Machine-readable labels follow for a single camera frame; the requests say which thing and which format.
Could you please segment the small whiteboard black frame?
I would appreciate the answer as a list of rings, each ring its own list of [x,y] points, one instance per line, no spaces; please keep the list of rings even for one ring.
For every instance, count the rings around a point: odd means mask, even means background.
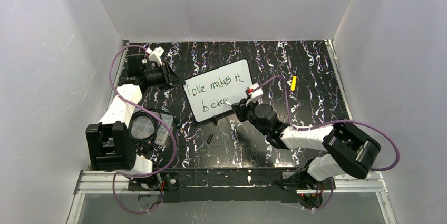
[[[185,80],[183,86],[193,118],[203,122],[231,111],[230,103],[246,98],[246,89],[253,84],[247,59],[220,66]]]

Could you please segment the black marker cap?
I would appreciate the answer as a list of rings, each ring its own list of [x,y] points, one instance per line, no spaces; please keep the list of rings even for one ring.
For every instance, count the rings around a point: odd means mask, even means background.
[[[213,139],[213,134],[210,134],[207,138],[207,144],[210,144],[212,139]]]

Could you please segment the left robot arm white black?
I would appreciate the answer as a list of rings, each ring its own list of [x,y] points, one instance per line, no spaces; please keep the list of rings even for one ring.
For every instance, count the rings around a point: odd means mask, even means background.
[[[105,115],[96,124],[86,128],[86,139],[91,167],[95,171],[121,172],[125,176],[151,176],[152,161],[137,155],[137,149],[131,140],[130,121],[136,108],[157,120],[166,128],[170,127],[151,111],[138,105],[143,92],[149,87],[172,88],[182,86],[173,69],[164,62],[155,50],[127,57],[128,66],[118,84],[110,81],[115,98]]]

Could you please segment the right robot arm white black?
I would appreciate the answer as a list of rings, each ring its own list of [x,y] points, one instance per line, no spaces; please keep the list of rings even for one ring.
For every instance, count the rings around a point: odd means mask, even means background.
[[[376,140],[352,123],[293,127],[280,121],[268,104],[242,99],[231,108],[241,122],[250,122],[275,148],[326,151],[290,177],[277,180],[283,188],[322,189],[330,184],[329,178],[342,174],[365,179],[381,151]]]

